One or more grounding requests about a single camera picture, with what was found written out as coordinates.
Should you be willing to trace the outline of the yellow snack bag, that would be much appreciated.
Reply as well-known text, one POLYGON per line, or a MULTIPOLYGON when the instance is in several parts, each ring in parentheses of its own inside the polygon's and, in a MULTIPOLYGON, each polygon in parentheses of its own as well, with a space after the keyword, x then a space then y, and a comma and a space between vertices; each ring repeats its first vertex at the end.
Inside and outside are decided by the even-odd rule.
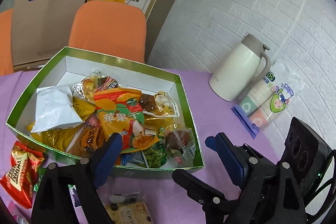
MULTIPOLYGON (((73 98, 73 107, 84 122, 96 110, 96 106, 92 103, 76 97, 73 98)), ((75 134, 82 127, 83 124, 80 124, 72 128, 52 129, 44 132, 30 133, 30 137, 49 147, 65 152, 75 134)))

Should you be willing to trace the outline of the brown date clear pack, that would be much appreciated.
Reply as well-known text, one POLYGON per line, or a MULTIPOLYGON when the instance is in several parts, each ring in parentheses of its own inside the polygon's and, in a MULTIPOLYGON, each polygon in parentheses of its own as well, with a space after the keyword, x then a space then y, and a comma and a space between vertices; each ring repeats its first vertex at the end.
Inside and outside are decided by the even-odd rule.
POLYGON ((169 160, 179 167, 193 166, 196 146, 191 128, 172 124, 164 131, 164 141, 169 160))

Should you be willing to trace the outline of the green peas pack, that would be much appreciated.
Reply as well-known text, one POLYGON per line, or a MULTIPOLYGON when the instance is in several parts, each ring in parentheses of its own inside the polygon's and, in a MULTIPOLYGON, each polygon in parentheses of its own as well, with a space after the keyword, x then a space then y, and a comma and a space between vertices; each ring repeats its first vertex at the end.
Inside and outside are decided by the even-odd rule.
POLYGON ((161 168, 167 162, 164 134, 164 128, 159 128, 157 134, 159 141, 143 151, 149 168, 161 168))

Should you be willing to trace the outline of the orange snack pack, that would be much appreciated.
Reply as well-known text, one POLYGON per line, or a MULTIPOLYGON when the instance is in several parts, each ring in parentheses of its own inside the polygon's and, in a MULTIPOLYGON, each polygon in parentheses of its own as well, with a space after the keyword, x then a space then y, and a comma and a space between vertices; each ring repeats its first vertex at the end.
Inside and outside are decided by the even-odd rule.
POLYGON ((91 114, 67 147, 66 153, 79 157, 90 157, 103 146, 105 136, 96 114, 91 114))

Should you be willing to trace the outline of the green blue snack pack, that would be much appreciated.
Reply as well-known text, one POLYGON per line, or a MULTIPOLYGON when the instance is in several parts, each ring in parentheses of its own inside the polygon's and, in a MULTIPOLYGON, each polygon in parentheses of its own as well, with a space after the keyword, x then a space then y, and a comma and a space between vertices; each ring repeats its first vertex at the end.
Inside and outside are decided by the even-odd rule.
POLYGON ((127 163, 133 163, 135 165, 147 168, 147 161, 144 158, 144 155, 141 151, 133 153, 123 153, 121 156, 121 165, 126 166, 127 163))

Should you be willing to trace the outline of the white foil snack bag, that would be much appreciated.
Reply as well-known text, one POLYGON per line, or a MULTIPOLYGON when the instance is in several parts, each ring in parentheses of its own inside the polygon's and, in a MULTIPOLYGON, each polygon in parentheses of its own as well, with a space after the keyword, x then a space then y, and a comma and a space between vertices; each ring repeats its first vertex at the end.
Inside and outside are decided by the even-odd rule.
POLYGON ((84 123, 73 106, 69 85, 37 89, 35 124, 31 133, 68 129, 84 123))

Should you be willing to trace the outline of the brown meat clear pack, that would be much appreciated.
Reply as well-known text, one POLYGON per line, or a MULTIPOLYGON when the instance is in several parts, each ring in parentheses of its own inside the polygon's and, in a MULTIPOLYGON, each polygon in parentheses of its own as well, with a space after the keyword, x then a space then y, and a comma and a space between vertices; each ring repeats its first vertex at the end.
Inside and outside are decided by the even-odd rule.
POLYGON ((142 94, 139 104, 145 114, 153 117, 174 118, 180 116, 177 104, 165 91, 157 92, 154 95, 142 94))

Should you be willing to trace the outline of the orange dried apple bag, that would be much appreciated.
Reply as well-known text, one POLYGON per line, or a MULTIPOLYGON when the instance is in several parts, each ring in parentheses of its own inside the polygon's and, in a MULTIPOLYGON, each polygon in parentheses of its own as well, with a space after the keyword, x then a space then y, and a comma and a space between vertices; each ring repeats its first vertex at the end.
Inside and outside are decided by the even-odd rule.
POLYGON ((156 133, 145 131, 143 108, 139 104, 142 91, 114 88, 94 94, 96 114, 105 138, 113 133, 122 138, 122 153, 143 151, 159 141, 156 133))

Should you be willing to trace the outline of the yellow waffle snack pack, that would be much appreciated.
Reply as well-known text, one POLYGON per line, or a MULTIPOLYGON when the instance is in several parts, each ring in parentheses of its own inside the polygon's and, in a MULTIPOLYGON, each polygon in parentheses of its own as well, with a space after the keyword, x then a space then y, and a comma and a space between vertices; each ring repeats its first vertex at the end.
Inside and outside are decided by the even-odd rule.
POLYGON ((93 103, 95 93, 118 88, 119 84, 112 77, 104 76, 100 71, 94 69, 85 79, 79 83, 70 84, 70 87, 74 97, 93 103))

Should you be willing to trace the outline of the red white blue pack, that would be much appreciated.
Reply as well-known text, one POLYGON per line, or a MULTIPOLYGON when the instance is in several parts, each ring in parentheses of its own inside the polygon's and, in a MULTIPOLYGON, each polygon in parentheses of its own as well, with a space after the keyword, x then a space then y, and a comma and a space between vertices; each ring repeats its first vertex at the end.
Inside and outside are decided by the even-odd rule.
POLYGON ((80 207, 81 202, 80 202, 77 190, 76 190, 76 186, 74 185, 68 185, 68 186, 69 186, 69 192, 70 192, 74 207, 80 207))

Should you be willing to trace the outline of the dark green snack pack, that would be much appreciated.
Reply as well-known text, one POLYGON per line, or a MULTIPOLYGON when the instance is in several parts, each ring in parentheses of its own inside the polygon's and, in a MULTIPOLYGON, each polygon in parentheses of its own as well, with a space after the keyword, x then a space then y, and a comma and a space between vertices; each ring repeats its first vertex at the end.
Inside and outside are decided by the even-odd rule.
POLYGON ((40 184, 41 184, 41 182, 42 182, 42 178, 43 178, 45 172, 46 172, 46 168, 39 168, 39 169, 38 169, 38 180, 37 180, 37 183, 36 183, 36 184, 34 185, 34 187, 33 187, 33 191, 34 191, 34 192, 37 192, 37 191, 38 191, 39 186, 40 186, 40 184))

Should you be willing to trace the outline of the red snack bag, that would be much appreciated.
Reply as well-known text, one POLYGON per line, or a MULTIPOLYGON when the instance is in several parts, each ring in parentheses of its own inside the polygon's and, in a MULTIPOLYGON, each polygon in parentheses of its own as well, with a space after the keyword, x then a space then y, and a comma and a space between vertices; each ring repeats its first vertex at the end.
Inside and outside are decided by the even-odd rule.
POLYGON ((11 150, 11 169, 1 179, 4 190, 25 209, 33 207, 33 187, 38 182, 38 170, 44 162, 42 152, 16 141, 11 150))

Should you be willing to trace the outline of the white thermos jug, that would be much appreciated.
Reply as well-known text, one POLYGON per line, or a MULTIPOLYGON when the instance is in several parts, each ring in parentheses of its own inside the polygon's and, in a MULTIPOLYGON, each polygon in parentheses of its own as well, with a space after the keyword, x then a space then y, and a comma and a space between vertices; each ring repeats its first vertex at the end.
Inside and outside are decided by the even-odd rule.
POLYGON ((266 44, 247 34, 214 71, 209 80, 210 88, 228 102, 248 92, 270 70, 268 50, 266 44))

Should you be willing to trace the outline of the left orange chair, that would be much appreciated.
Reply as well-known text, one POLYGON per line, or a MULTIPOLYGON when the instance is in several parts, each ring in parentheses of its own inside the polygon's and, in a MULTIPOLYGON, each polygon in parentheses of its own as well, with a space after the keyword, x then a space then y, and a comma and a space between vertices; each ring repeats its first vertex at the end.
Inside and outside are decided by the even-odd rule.
POLYGON ((14 73, 11 51, 11 21, 13 9, 0 13, 0 76, 14 73))

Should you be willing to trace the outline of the right orange chair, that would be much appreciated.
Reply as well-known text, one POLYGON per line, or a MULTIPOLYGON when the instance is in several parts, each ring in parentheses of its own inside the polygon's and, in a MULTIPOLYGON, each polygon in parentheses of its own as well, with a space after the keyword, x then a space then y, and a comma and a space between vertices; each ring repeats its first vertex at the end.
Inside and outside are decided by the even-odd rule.
POLYGON ((145 62, 146 18, 131 5, 90 1, 78 9, 68 46, 145 62))

